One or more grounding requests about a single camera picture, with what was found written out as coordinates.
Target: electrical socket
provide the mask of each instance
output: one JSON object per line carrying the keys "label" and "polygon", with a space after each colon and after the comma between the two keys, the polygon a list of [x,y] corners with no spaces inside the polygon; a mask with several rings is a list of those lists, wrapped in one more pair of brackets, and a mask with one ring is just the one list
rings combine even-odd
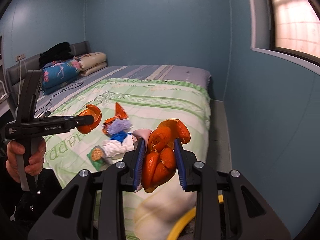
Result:
{"label": "electrical socket", "polygon": [[19,57],[20,57],[20,60],[22,60],[22,59],[24,59],[26,57],[26,55],[24,55],[24,53],[23,53],[21,55],[16,56],[16,62],[19,61]]}

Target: headboard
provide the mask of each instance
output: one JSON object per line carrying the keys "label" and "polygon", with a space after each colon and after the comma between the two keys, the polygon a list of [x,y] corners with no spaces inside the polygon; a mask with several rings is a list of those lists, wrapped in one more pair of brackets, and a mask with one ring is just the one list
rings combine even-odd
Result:
{"label": "headboard", "polygon": [[[90,46],[88,41],[83,41],[70,45],[71,53],[74,56],[80,56],[83,54],[90,53]],[[39,57],[40,54],[27,58],[21,61],[21,85],[22,88],[24,78],[26,77],[28,70],[40,69],[39,67]],[[8,68],[6,70],[6,79],[9,92],[11,94],[12,100],[15,104],[15,107],[18,106],[18,94],[19,94],[19,79],[20,79],[20,70],[19,63]]]}

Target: window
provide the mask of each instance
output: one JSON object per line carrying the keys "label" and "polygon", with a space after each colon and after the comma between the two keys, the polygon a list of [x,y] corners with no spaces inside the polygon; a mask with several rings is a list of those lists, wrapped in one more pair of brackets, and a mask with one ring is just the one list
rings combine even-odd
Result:
{"label": "window", "polygon": [[320,20],[308,0],[271,0],[272,49],[320,64]]}

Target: metal bolt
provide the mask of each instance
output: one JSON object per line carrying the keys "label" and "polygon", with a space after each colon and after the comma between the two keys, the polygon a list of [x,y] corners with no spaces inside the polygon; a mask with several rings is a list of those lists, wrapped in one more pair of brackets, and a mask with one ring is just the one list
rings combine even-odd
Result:
{"label": "metal bolt", "polygon": [[125,163],[124,162],[117,162],[116,163],[116,167],[121,169],[121,168],[124,168],[125,167]]}
{"label": "metal bolt", "polygon": [[195,162],[195,167],[201,169],[204,167],[204,164],[203,162]]}
{"label": "metal bolt", "polygon": [[233,170],[233,171],[231,171],[231,176],[232,177],[239,177],[240,176],[240,172],[239,171],[237,171],[237,170]]}
{"label": "metal bolt", "polygon": [[89,171],[88,171],[88,170],[82,170],[82,171],[79,172],[79,175],[80,175],[81,177],[86,177],[86,176],[88,176],[88,174],[89,174]]}

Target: person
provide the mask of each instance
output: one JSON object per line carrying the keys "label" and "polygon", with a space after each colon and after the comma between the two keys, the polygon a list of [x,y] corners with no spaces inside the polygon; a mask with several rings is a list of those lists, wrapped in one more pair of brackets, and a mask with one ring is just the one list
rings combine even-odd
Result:
{"label": "person", "polygon": [[0,204],[8,218],[14,215],[15,220],[11,222],[25,239],[36,220],[62,190],[54,172],[43,168],[45,151],[46,143],[42,139],[37,152],[29,158],[29,165],[25,167],[26,173],[38,175],[36,191],[24,192],[21,189],[15,155],[25,153],[23,145],[10,141],[7,156],[0,158]]}

